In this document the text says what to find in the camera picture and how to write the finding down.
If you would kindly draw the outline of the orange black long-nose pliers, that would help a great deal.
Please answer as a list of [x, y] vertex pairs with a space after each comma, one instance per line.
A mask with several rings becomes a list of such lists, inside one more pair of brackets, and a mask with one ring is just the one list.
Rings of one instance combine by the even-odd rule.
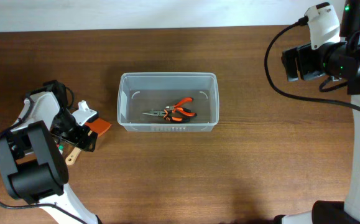
[[190, 110], [182, 107], [174, 108], [172, 110], [164, 109], [160, 111], [148, 111], [143, 114], [162, 117], [164, 120], [170, 121], [171, 123], [187, 123], [192, 117], [196, 116], [196, 113], [192, 113]]

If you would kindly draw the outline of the clear plastic container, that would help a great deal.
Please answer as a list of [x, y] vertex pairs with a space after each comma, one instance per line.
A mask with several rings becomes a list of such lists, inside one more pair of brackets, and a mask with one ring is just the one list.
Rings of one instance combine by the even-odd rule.
[[[186, 97], [184, 108], [196, 113], [188, 123], [171, 123], [144, 115], [164, 110]], [[208, 132], [219, 121], [219, 90], [216, 75], [206, 72], [134, 72], [122, 75], [118, 90], [118, 123], [126, 131], [152, 132], [152, 126], [184, 126], [182, 132]]]

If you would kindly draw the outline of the orange socket bit rail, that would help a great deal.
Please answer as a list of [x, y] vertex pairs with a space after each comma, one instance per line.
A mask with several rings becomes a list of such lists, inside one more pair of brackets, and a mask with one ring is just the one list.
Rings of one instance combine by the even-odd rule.
[[186, 131], [187, 128], [184, 126], [152, 126], [152, 132], [182, 132]]

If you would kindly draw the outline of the colourful bit set pack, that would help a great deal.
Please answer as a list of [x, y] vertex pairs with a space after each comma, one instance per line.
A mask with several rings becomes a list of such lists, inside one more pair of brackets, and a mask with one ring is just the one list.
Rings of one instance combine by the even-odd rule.
[[60, 154], [63, 154], [64, 146], [61, 144], [57, 144], [57, 147], [58, 147]]

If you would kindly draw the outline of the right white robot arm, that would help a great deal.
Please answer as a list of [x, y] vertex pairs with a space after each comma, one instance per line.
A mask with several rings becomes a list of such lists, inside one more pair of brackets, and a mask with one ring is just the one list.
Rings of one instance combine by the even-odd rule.
[[346, 87], [353, 111], [354, 148], [351, 183], [343, 202], [319, 200], [309, 212], [279, 215], [276, 223], [360, 223], [360, 1], [346, 1], [343, 16], [324, 2], [307, 9], [297, 22], [308, 26], [310, 43], [285, 50], [282, 63], [289, 81], [324, 77], [320, 91]]

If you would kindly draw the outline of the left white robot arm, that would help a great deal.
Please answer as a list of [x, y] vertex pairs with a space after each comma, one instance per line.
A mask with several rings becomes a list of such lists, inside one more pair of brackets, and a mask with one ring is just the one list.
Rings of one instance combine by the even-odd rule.
[[64, 84], [52, 80], [25, 95], [24, 107], [14, 124], [0, 132], [0, 174], [8, 194], [25, 205], [11, 210], [41, 208], [57, 223], [100, 223], [87, 210], [68, 180], [68, 167], [58, 148], [64, 141], [81, 151], [95, 150], [98, 133], [86, 125], [98, 112], [85, 101], [70, 112], [74, 102]]

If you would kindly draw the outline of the orange scraper wooden handle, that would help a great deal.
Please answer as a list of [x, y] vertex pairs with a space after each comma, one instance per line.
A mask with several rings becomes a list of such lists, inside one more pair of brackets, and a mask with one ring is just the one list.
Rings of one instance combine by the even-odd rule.
[[[85, 123], [86, 126], [88, 126], [93, 132], [96, 132], [98, 135], [98, 138], [100, 138], [110, 127], [111, 127], [111, 123], [101, 119], [101, 118], [97, 118], [96, 120], [94, 120], [93, 122], [89, 123], [86, 122]], [[76, 162], [76, 159], [78, 157], [78, 155], [80, 154], [81, 149], [74, 147], [72, 152], [69, 153], [69, 155], [67, 155], [65, 162], [66, 165], [71, 166]]]

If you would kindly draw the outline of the red black cutting pliers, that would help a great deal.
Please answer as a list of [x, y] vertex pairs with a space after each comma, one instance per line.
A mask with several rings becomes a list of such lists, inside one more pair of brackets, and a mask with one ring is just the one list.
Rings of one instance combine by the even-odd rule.
[[191, 102], [193, 102], [193, 100], [194, 99], [192, 97], [186, 97], [172, 106], [166, 106], [165, 109], [169, 110], [173, 113], [180, 113], [180, 114], [190, 117], [190, 118], [196, 117], [197, 116], [196, 113], [193, 113], [191, 110], [183, 107], [184, 104], [191, 103]]

